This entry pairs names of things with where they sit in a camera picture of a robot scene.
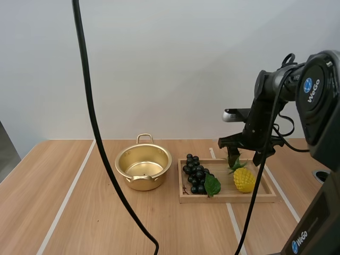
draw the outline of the grapes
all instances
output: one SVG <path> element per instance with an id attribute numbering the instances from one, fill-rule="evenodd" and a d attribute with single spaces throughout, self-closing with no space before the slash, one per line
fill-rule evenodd
<path id="1" fill-rule="evenodd" d="M 183 166 L 183 171 L 188 174 L 188 182 L 192 184 L 190 189 L 192 194 L 207 194 L 204 184 L 206 182 L 206 174 L 210 174 L 210 171 L 200 164 L 198 156 L 187 154 L 186 165 Z"/>
<path id="2" fill-rule="evenodd" d="M 205 191 L 206 191 L 206 188 L 204 187 L 204 185 L 198 185 L 197 186 L 197 192 L 199 193 L 199 194 L 204 194 L 205 193 Z"/>
<path id="3" fill-rule="evenodd" d="M 192 175 L 189 175 L 188 177 L 188 182 L 192 183 L 192 180 L 194 179 L 194 177 Z"/>
<path id="4" fill-rule="evenodd" d="M 203 166 L 197 166 L 197 171 L 203 171 L 204 167 Z"/>
<path id="5" fill-rule="evenodd" d="M 192 158 L 187 158 L 186 159 L 186 164 L 188 165 L 189 163 L 192 163 L 193 162 L 193 159 Z"/>
<path id="6" fill-rule="evenodd" d="M 193 186 L 197 186 L 198 185 L 198 180 L 196 178 L 193 178 L 191 181 Z"/>
<path id="7" fill-rule="evenodd" d="M 186 173 L 186 174 L 191 174 L 191 169 L 187 167 L 187 168 L 185 169 L 185 173 Z"/>
<path id="8" fill-rule="evenodd" d="M 204 173 L 203 171 L 197 171 L 196 177 L 197 177 L 198 179 L 203 179 L 203 178 L 206 177 L 206 175 L 205 175 L 205 173 Z"/>
<path id="9" fill-rule="evenodd" d="M 197 187 L 192 186 L 190 191 L 191 191 L 191 193 L 196 194 L 198 192 L 198 189 L 197 189 Z"/>

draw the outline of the round hole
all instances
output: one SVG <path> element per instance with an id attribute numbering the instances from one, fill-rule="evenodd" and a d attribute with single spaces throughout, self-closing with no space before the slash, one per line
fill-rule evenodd
<path id="1" fill-rule="evenodd" d="M 316 170 L 316 171 L 313 171 L 312 172 L 314 177 L 321 183 L 323 184 L 327 177 L 329 176 L 330 174 L 330 171 L 329 170 Z"/>
<path id="2" fill-rule="evenodd" d="M 329 176 L 329 173 L 318 171 L 316 172 L 317 178 L 319 178 L 322 182 L 325 182 L 327 177 Z"/>

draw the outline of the wooden tray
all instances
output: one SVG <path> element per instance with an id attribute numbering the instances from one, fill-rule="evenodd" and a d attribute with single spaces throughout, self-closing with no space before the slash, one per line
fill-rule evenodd
<path id="1" fill-rule="evenodd" d="M 258 167 L 253 164 L 251 159 L 240 159 L 241 163 L 245 161 L 248 162 L 246 167 L 257 176 Z M 242 193 L 237 190 L 234 184 L 234 176 L 229 174 L 229 165 L 225 159 L 200 159 L 200 163 L 218 178 L 221 183 L 221 191 L 212 198 L 207 195 L 192 194 L 190 192 L 192 185 L 188 182 L 188 175 L 182 170 L 186 164 L 186 159 L 179 159 L 180 203 L 250 203 L 252 193 Z M 265 172 L 263 172 L 255 202 L 273 203 L 275 201 L 277 201 L 277 195 L 268 182 Z"/>

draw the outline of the white wall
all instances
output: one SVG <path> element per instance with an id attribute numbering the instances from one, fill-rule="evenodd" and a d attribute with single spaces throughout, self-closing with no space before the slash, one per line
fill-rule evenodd
<path id="1" fill-rule="evenodd" d="M 250 107 L 261 69 L 276 70 L 290 52 L 302 62 L 340 49 L 339 0 L 80 5 L 104 138 L 240 132 L 221 114 Z M 92 138 L 71 0 L 2 0 L 0 35 L 0 120 L 20 156 L 45 139 Z M 299 122 L 294 104 L 285 113 Z"/>

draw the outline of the wego logo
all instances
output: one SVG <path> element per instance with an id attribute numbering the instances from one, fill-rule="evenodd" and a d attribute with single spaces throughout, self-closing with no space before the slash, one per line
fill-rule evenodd
<path id="1" fill-rule="evenodd" d="M 318 79 L 317 82 L 313 85 L 313 90 L 312 90 L 312 92 L 310 92 L 307 102 L 309 102 L 309 103 L 313 102 L 313 98 L 314 98 L 315 93 L 317 92 L 319 84 L 320 84 L 320 80 Z"/>
<path id="2" fill-rule="evenodd" d="M 306 239 L 306 237 L 307 237 L 307 231 L 303 231 L 301 233 L 301 236 L 299 236 L 296 241 L 292 242 L 292 250 L 295 254 L 298 253 L 299 247 L 301 246 L 303 241 Z"/>

